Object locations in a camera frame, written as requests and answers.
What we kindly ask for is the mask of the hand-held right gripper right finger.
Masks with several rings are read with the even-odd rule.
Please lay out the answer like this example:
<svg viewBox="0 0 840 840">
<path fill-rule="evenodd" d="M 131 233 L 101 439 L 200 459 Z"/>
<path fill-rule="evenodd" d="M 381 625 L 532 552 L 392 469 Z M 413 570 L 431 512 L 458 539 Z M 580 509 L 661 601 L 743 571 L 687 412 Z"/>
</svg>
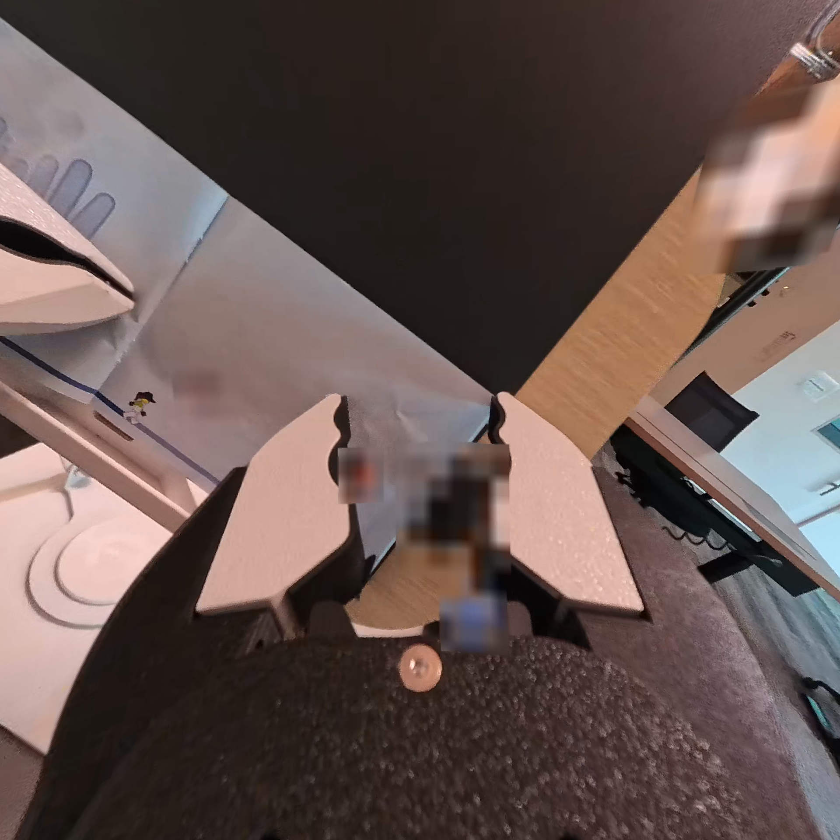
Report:
<svg viewBox="0 0 840 840">
<path fill-rule="evenodd" d="M 645 604 L 591 461 L 549 421 L 500 392 L 490 440 L 507 446 L 511 557 L 551 595 L 588 612 L 641 616 Z"/>
</svg>

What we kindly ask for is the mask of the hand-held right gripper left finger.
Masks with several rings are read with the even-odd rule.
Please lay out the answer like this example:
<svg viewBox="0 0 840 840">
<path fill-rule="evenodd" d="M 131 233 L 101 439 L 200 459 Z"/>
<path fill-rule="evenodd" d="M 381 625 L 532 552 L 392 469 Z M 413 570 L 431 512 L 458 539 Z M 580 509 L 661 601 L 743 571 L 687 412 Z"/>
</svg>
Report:
<svg viewBox="0 0 840 840">
<path fill-rule="evenodd" d="M 201 594 L 201 614 L 269 607 L 308 616 L 363 587 L 355 505 L 342 500 L 338 454 L 350 440 L 347 399 L 331 394 L 250 460 Z"/>
</svg>

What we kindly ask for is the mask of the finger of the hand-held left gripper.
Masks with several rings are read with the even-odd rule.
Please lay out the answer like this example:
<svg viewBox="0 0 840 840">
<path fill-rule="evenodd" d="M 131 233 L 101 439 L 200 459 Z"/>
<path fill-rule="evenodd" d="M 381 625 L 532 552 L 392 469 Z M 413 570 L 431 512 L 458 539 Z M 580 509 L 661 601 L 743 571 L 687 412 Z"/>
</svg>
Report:
<svg viewBox="0 0 840 840">
<path fill-rule="evenodd" d="M 126 298 L 130 279 L 8 168 L 1 167 L 2 264 L 79 269 Z"/>
<path fill-rule="evenodd" d="M 88 268 L 22 256 L 1 258 L 1 335 L 59 333 L 133 309 L 123 290 Z"/>
</svg>

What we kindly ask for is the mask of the instruction booklet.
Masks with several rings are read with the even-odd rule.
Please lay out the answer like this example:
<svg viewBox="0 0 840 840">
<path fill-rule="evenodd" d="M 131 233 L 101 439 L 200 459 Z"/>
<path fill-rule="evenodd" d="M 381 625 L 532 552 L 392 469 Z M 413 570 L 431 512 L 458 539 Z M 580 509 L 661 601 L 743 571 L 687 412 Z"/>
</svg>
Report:
<svg viewBox="0 0 840 840">
<path fill-rule="evenodd" d="M 122 271 L 135 304 L 2 338 L 20 389 L 207 490 L 332 393 L 354 446 L 482 433 L 484 387 L 5 20 L 1 59 L 2 164 Z"/>
</svg>

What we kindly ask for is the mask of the white book stand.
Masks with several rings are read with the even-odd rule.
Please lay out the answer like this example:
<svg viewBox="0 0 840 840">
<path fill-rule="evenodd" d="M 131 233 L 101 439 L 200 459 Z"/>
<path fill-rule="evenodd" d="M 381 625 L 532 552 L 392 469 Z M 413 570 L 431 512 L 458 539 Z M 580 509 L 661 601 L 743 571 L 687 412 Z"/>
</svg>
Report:
<svg viewBox="0 0 840 840">
<path fill-rule="evenodd" d="M 2 728 L 44 755 L 115 606 L 249 448 L 210 423 L 130 428 L 8 367 L 2 420 L 35 441 L 2 455 Z"/>
</svg>

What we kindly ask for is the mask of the wooden desk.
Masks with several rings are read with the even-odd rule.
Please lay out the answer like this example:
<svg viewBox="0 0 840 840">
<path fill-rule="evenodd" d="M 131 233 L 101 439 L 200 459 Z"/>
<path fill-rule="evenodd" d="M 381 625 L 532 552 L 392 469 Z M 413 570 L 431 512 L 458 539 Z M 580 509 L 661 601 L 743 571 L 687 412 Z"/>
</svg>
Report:
<svg viewBox="0 0 840 840">
<path fill-rule="evenodd" d="M 782 507 L 655 399 L 645 395 L 626 417 L 625 425 L 838 601 L 838 573 Z"/>
</svg>

